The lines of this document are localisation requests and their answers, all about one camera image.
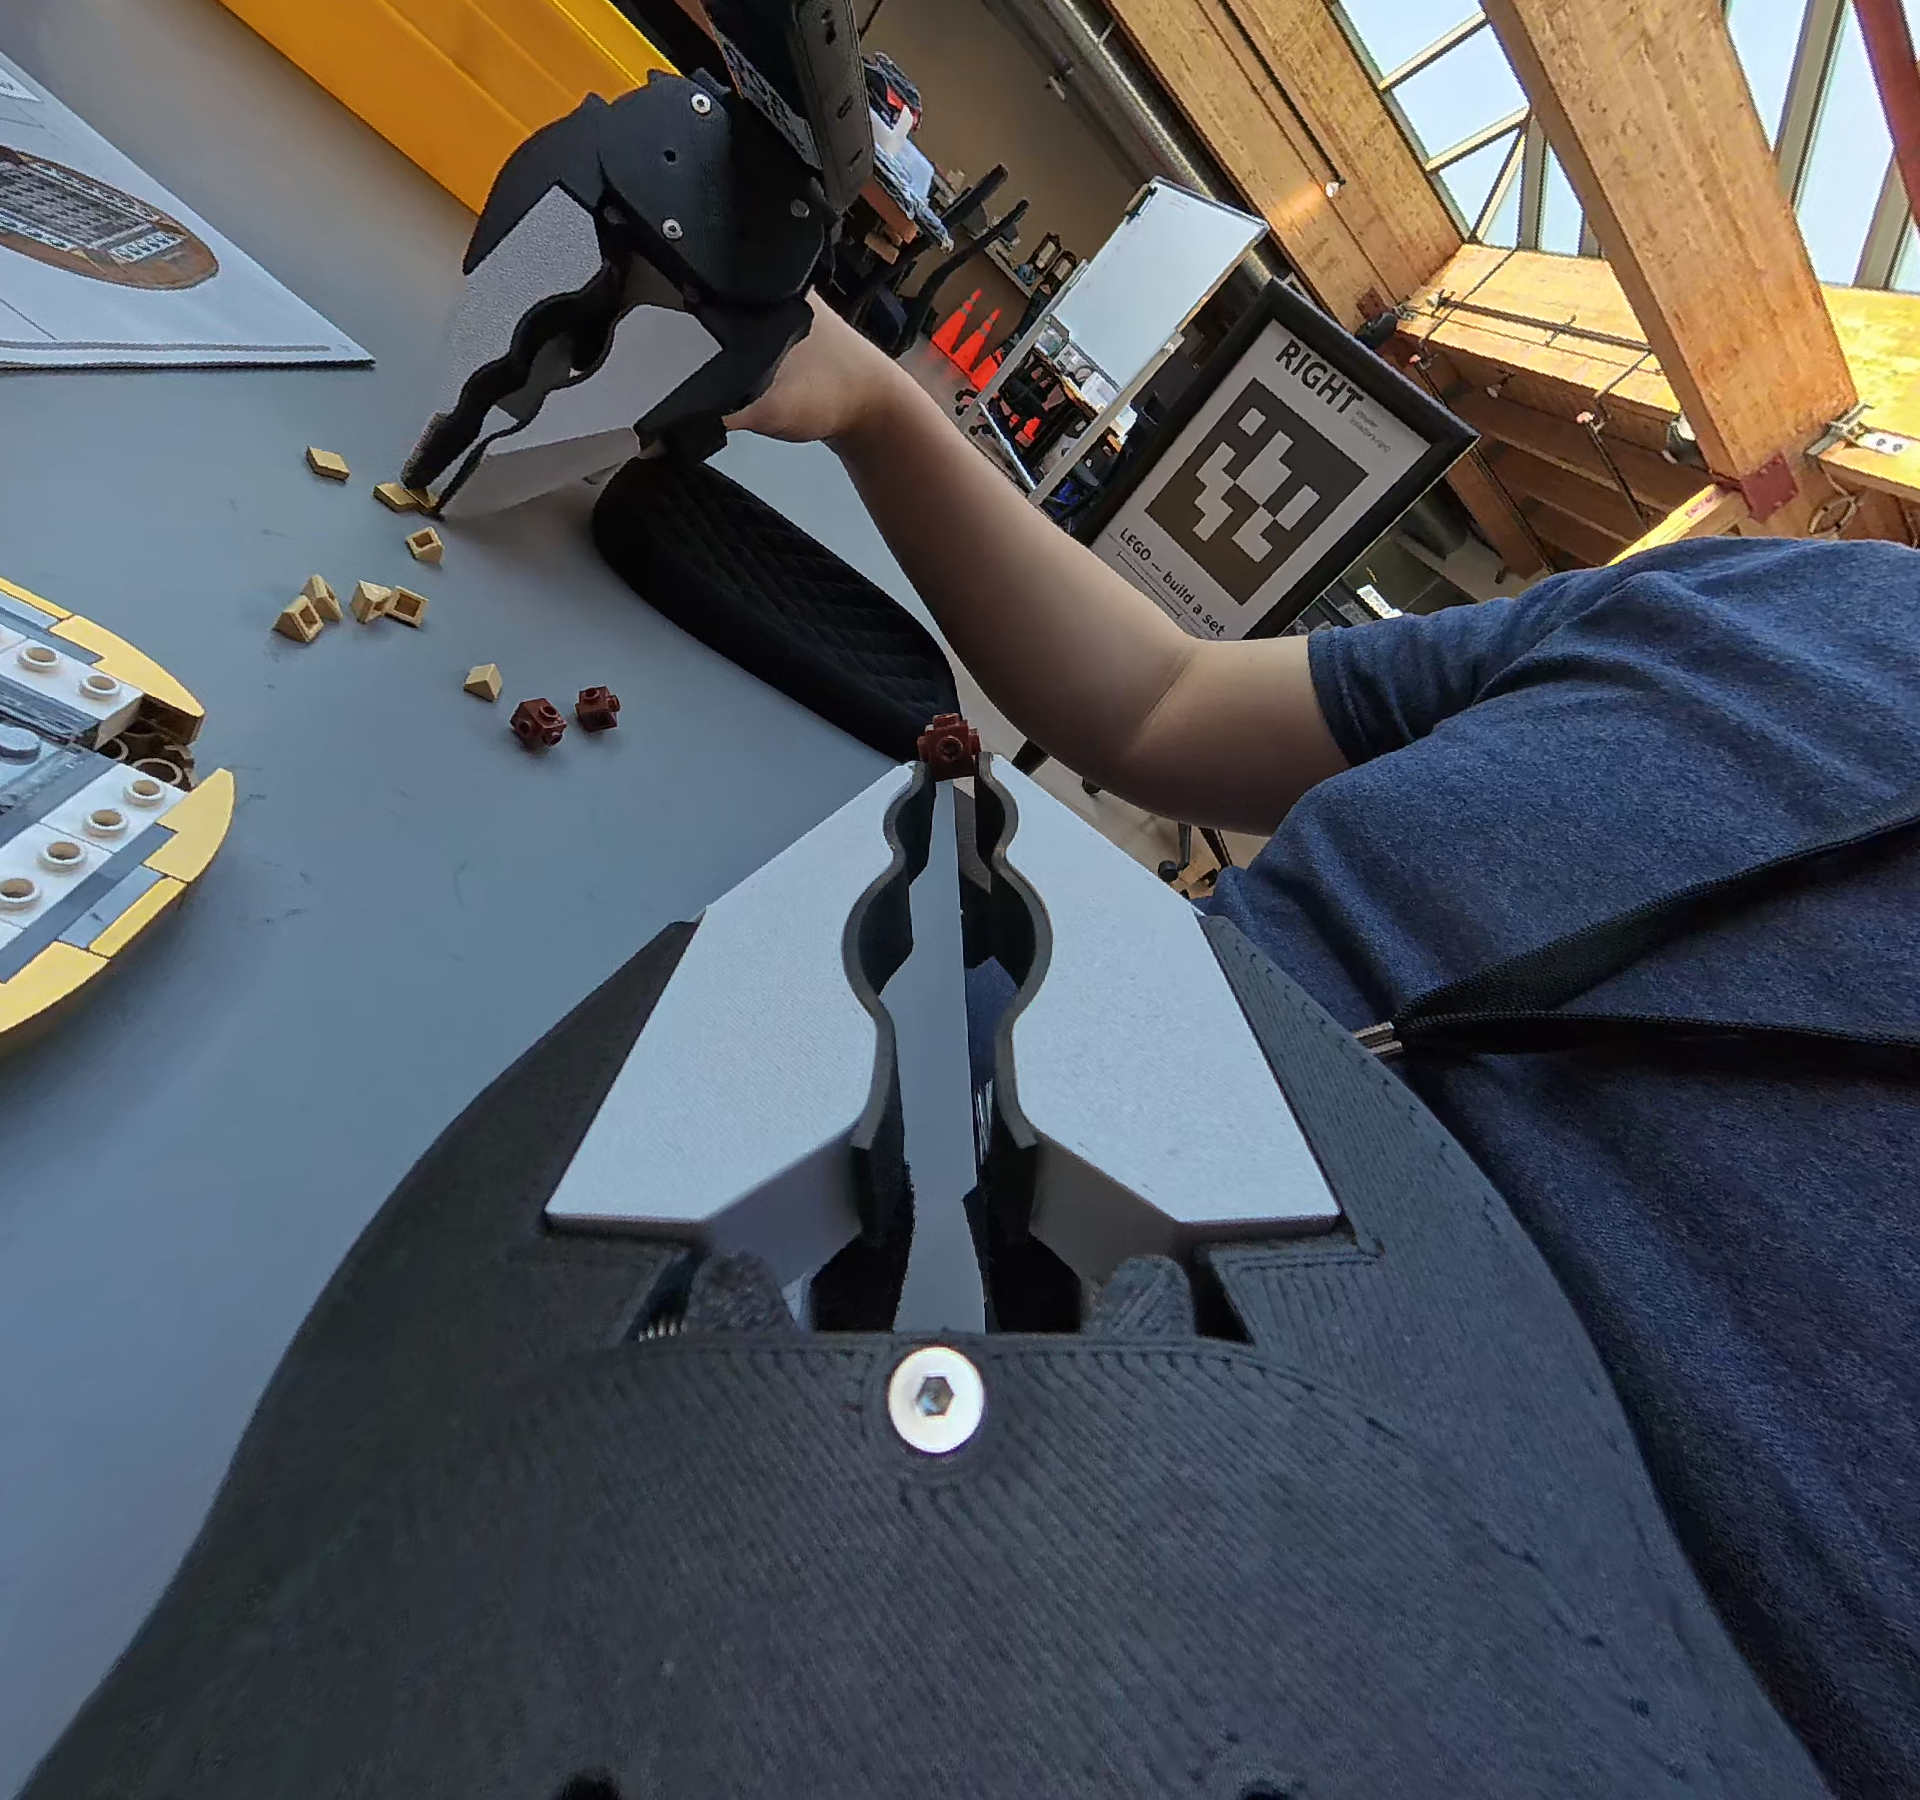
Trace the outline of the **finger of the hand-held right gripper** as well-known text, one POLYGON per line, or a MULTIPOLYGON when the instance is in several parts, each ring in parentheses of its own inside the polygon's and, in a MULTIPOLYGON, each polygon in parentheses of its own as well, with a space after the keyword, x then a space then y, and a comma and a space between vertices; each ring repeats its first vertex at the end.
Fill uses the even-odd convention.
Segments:
POLYGON ((453 488, 613 344, 621 276, 588 208, 554 186, 468 274, 446 322, 429 420, 401 480, 453 488))
POLYGON ((465 521, 615 471, 641 451, 636 420, 718 348, 686 312, 624 309, 601 365, 556 392, 531 425, 487 445, 457 487, 437 488, 438 514, 465 521))

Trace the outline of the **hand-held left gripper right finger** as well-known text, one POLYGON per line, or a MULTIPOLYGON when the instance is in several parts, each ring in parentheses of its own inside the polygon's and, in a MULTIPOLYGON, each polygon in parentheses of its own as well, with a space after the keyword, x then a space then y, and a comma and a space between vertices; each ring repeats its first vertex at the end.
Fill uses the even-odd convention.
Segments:
POLYGON ((1198 911, 1020 773, 980 767, 995 1018, 970 1196, 989 1319, 1073 1331, 1135 1257, 1343 1217, 1198 911))

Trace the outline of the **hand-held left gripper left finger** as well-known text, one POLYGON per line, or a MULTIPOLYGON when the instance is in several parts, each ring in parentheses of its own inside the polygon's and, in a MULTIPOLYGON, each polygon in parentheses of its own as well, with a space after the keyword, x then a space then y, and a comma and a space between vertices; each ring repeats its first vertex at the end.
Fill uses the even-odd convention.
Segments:
POLYGON ((566 1231, 753 1254, 826 1330, 897 1324, 913 1232, 882 991, 940 790, 900 765, 700 914, 546 1201, 566 1231))

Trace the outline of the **group of tan lego pieces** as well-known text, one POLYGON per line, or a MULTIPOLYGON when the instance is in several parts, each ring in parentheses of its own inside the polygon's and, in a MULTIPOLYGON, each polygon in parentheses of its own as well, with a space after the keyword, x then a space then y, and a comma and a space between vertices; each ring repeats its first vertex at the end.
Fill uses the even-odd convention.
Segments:
MULTIPOLYGON (((345 481, 349 478, 345 456, 332 448, 305 446, 304 458, 314 476, 331 481, 345 481)), ((426 515, 413 511, 408 488, 416 487, 401 480, 386 480, 376 481, 372 493, 374 499, 394 514, 426 515)), ((438 567, 446 560, 446 541, 432 524, 423 524, 408 531, 403 547, 421 565, 438 567)), ((282 606, 274 620, 274 631, 300 645, 312 645, 327 628, 348 616, 364 626, 397 622, 412 630, 421 630, 426 622, 426 612, 429 600, 425 592, 416 588, 391 581, 356 581, 344 600, 324 576, 312 574, 304 580, 302 588, 297 588, 295 596, 282 606)), ((488 704, 497 703, 504 692, 497 664, 483 662, 472 667, 464 680, 464 692, 488 704)))

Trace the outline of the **person's right forearm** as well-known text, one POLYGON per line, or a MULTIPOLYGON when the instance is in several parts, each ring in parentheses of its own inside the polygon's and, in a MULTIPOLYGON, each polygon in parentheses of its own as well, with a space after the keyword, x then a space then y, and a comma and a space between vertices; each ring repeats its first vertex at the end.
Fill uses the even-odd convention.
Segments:
POLYGON ((728 424, 826 442, 988 698, 1127 801, 1274 832, 1346 769, 1306 638, 1205 642, 1026 503, 941 405, 819 295, 774 386, 728 424))

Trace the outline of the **lego instruction booklet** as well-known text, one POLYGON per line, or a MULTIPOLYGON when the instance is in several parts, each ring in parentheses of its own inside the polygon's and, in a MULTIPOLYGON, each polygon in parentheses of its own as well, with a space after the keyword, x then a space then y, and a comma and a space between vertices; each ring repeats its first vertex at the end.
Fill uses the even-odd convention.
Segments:
POLYGON ((3 60, 8 369, 359 365, 372 355, 3 60))

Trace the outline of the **partly built lego model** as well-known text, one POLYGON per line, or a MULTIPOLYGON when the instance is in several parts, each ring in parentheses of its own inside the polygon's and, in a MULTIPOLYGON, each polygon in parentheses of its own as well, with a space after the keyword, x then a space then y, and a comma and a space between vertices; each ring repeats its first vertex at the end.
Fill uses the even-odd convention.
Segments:
POLYGON ((3 581, 3 1034, 55 1016, 197 881, 235 810, 205 706, 88 616, 3 581))

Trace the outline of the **black quilted wrist rest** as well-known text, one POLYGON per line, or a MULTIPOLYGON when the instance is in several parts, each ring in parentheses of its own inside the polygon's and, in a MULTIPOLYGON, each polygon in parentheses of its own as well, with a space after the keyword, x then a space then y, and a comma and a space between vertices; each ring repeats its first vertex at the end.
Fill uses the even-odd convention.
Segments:
POLYGON ((960 708, 941 647, 911 611, 709 465, 628 462, 591 536, 686 633, 897 763, 960 708))

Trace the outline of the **yellow plastic bin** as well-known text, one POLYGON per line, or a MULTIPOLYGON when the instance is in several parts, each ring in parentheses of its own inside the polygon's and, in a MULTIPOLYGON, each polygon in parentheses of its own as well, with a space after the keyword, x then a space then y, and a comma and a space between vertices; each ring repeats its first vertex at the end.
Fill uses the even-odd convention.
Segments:
POLYGON ((220 0, 468 208, 536 129, 666 60, 609 0, 220 0))

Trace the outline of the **white rolling whiteboard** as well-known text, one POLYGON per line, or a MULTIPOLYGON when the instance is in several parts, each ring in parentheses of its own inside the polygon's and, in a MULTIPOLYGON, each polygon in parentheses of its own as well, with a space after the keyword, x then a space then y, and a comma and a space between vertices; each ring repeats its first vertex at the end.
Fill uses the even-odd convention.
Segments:
POLYGON ((1032 503, 1042 503, 1116 425, 1175 354, 1188 324, 1265 232, 1262 215, 1170 181, 1150 181, 1105 245, 1073 271, 980 388, 968 434, 985 440, 985 451, 1032 503), (1020 383, 1032 357, 1057 374, 1066 412, 1085 417, 1069 442, 1043 442, 1036 469, 995 420, 995 400, 1020 383))

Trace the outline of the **black framed marker sign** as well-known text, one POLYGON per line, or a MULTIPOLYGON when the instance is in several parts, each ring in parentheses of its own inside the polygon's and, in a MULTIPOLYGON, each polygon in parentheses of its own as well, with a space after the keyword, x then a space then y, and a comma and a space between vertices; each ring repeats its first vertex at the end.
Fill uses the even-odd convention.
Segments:
POLYGON ((1287 630, 1476 442, 1449 405, 1273 282, 1087 521, 1189 636, 1287 630))

